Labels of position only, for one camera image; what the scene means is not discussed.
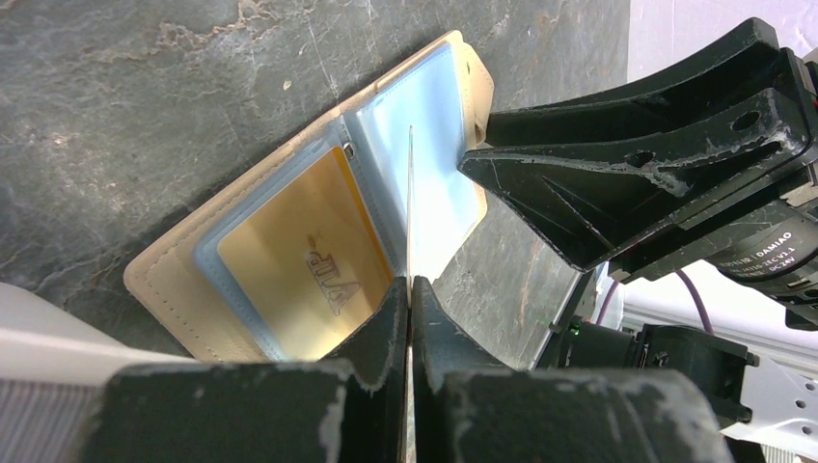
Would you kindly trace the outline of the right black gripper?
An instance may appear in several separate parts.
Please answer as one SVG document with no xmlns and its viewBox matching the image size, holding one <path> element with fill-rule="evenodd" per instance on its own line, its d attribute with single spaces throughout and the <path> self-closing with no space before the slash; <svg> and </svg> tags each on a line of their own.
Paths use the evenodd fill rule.
<svg viewBox="0 0 818 463">
<path fill-rule="evenodd" d="M 817 281 L 817 67 L 752 17 L 626 85 L 494 112 L 459 170 L 579 270 L 654 281 L 705 260 Z"/>
</svg>

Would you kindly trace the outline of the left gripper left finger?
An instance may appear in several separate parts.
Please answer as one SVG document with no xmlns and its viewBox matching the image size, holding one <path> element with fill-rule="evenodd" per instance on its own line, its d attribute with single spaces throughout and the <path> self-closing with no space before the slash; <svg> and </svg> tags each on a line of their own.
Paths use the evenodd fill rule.
<svg viewBox="0 0 818 463">
<path fill-rule="evenodd" d="M 407 284 L 320 360 L 143 364 L 105 385 L 87 462 L 399 462 Z"/>
</svg>

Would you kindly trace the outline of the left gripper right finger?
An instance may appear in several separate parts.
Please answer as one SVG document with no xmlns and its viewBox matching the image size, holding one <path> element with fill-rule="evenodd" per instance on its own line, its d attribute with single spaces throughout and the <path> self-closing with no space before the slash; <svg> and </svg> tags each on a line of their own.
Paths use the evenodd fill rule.
<svg viewBox="0 0 818 463">
<path fill-rule="evenodd" d="M 728 462 L 692 381 L 672 370 L 517 371 L 412 284 L 416 455 L 421 462 Z"/>
</svg>

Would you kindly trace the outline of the tan credit card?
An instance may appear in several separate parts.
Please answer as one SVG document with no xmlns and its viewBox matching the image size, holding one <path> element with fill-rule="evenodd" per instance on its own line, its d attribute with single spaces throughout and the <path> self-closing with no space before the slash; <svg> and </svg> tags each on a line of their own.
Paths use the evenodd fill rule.
<svg viewBox="0 0 818 463">
<path fill-rule="evenodd" d="M 216 252 L 287 360 L 333 350 L 374 314 L 394 276 L 340 147 L 263 201 Z"/>
</svg>

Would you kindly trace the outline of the white rectangular tray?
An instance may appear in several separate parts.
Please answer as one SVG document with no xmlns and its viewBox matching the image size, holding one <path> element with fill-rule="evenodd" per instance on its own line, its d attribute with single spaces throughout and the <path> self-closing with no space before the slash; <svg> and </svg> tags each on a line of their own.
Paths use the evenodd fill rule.
<svg viewBox="0 0 818 463">
<path fill-rule="evenodd" d="M 26 289 L 2 284 L 2 461 L 68 462 L 88 411 L 115 373 L 177 359 L 129 347 Z"/>
</svg>

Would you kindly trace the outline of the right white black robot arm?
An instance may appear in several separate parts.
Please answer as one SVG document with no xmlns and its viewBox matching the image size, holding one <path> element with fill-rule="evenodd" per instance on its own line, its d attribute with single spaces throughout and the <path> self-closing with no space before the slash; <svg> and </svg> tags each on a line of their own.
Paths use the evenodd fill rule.
<svg viewBox="0 0 818 463">
<path fill-rule="evenodd" d="M 647 288 L 629 331 L 563 322 L 558 366 L 675 370 L 736 460 L 816 460 L 817 66 L 770 24 L 618 88 L 493 113 L 458 168 L 574 269 Z"/>
</svg>

